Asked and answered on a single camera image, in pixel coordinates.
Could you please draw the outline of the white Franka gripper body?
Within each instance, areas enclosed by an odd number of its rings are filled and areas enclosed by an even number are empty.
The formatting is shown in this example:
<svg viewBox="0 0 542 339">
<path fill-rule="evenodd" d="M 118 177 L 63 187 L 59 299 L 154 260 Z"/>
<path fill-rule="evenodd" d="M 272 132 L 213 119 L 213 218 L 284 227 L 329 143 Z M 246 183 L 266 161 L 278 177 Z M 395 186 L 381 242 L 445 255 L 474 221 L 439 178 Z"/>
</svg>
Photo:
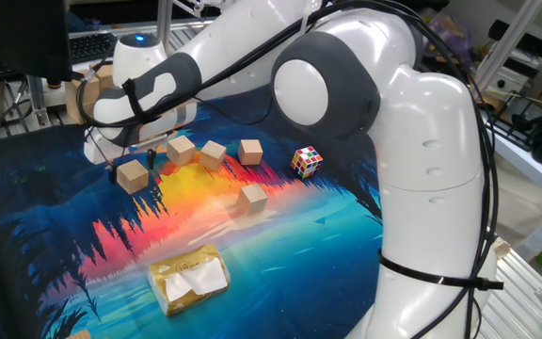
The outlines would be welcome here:
<svg viewBox="0 0 542 339">
<path fill-rule="evenodd" d="M 84 155 L 93 164 L 120 158 L 128 153 L 145 153 L 165 144 L 176 131 L 196 118 L 198 105 L 190 101 L 172 108 L 155 121 L 124 128 L 92 127 L 86 131 Z"/>
</svg>

